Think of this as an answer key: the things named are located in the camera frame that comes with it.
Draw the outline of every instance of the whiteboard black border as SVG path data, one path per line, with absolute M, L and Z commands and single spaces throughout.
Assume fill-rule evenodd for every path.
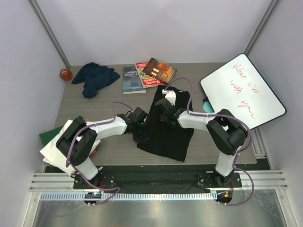
M 273 89 L 271 89 L 271 87 L 269 86 L 269 84 L 266 82 L 266 80 L 264 79 L 264 77 L 262 76 L 262 74 L 259 72 L 259 70 L 256 68 L 256 66 L 252 63 L 252 61 L 251 61 L 250 58 L 247 56 L 247 54 L 245 54 L 245 53 L 240 53 L 239 55 L 237 55 L 237 56 L 234 57 L 233 59 L 229 60 L 229 61 L 228 61 L 227 63 L 225 63 L 224 65 L 228 64 L 229 62 L 231 62 L 232 60 L 234 60 L 235 58 L 239 57 L 239 56 L 242 55 L 242 54 L 244 54 L 244 55 L 247 57 L 247 59 L 248 59 L 248 60 L 250 61 L 250 63 L 252 64 L 252 66 L 256 69 L 256 71 L 257 71 L 257 72 L 259 73 L 259 75 L 262 77 L 262 79 L 263 79 L 264 82 L 267 84 L 267 86 L 269 87 L 269 89 L 272 91 L 272 93 L 276 96 L 277 100 L 280 102 L 280 104 L 281 104 L 281 105 L 283 106 L 283 108 L 285 109 L 284 114 L 282 114 L 282 115 L 280 115 L 280 116 L 278 116 L 278 117 L 276 117 L 276 118 L 273 118 L 273 119 L 271 119 L 270 121 L 264 122 L 263 124 L 266 124 L 266 123 L 271 122 L 271 121 L 273 121 L 273 120 L 275 120 L 275 119 L 277 119 L 277 118 L 279 118 L 279 117 L 284 116 L 284 115 L 287 113 L 286 107 L 285 107 L 284 104 L 281 102 L 281 100 L 278 98 L 278 96 L 275 94 L 275 92 L 273 91 Z M 218 69 L 216 69 L 215 71 L 211 72 L 211 73 L 208 74 L 206 77 L 208 77 L 208 76 L 211 75 L 212 73 L 216 72 L 216 71 L 219 70 L 220 68 L 218 68 Z M 201 84 L 201 81 L 202 81 L 203 79 L 200 80 L 200 85 L 201 85 L 201 88 L 202 88 L 204 94 L 206 95 L 206 98 L 208 99 L 207 93 L 204 91 L 204 89 L 203 89 L 203 87 L 202 87 L 202 84 Z M 257 128 L 257 127 L 260 127 L 260 126 L 263 125 L 263 124 L 260 124 L 260 125 L 254 127 L 254 128 L 251 128 L 250 130 L 253 130 L 253 129 Z

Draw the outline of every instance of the orange box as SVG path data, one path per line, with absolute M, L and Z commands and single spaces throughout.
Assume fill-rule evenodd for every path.
M 72 73 L 70 69 L 63 69 L 60 71 L 60 77 L 65 80 L 71 80 L 72 79 Z

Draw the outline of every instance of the blue book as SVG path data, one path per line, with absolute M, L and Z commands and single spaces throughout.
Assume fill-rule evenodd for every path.
M 125 67 L 123 71 L 123 94 L 146 92 L 136 67 Z

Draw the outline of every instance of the white cloth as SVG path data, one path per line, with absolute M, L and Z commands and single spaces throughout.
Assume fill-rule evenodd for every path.
M 58 139 L 63 135 L 65 130 L 70 126 L 72 123 L 72 120 L 68 120 L 63 128 L 60 130 L 59 134 L 56 135 L 49 143 L 40 150 L 40 153 L 45 157 L 43 159 L 44 162 L 51 164 L 52 166 L 55 166 L 62 171 L 66 172 L 69 176 L 74 174 L 76 171 L 74 170 L 73 167 L 68 166 L 67 168 L 65 167 L 66 163 L 66 157 L 61 153 L 61 151 L 58 150 L 56 147 L 56 142 Z M 96 149 L 97 145 L 100 143 L 100 140 L 95 141 L 93 144 L 93 147 L 90 151 L 90 154 L 94 149 Z

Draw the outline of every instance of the metal corner post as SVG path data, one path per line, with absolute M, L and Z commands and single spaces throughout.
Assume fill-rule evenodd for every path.
M 36 13 L 37 17 L 39 18 L 44 30 L 46 31 L 46 34 L 50 38 L 51 42 L 53 43 L 53 46 L 55 47 L 56 51 L 58 52 L 59 56 L 61 57 L 63 63 L 67 68 L 70 68 L 71 65 L 69 61 L 67 60 L 67 57 L 65 56 L 64 51 L 62 50 L 56 36 L 54 35 L 51 27 L 49 26 L 42 10 L 40 9 L 38 3 L 36 0 L 28 0 L 29 4 L 33 8 L 34 12 Z
M 251 49 L 253 48 L 253 46 L 255 45 L 256 41 L 258 40 L 260 34 L 262 33 L 262 31 L 264 30 L 264 27 L 266 26 L 268 20 L 270 19 L 270 17 L 272 16 L 274 10 L 276 9 L 276 7 L 278 6 L 278 3 L 280 2 L 280 0 L 272 0 L 271 3 L 269 4 L 268 8 L 265 11 L 265 14 L 263 16 L 263 18 L 261 19 L 254 35 L 252 36 L 252 38 L 250 39 L 250 42 L 248 43 L 244 53 L 246 55 L 249 55 Z

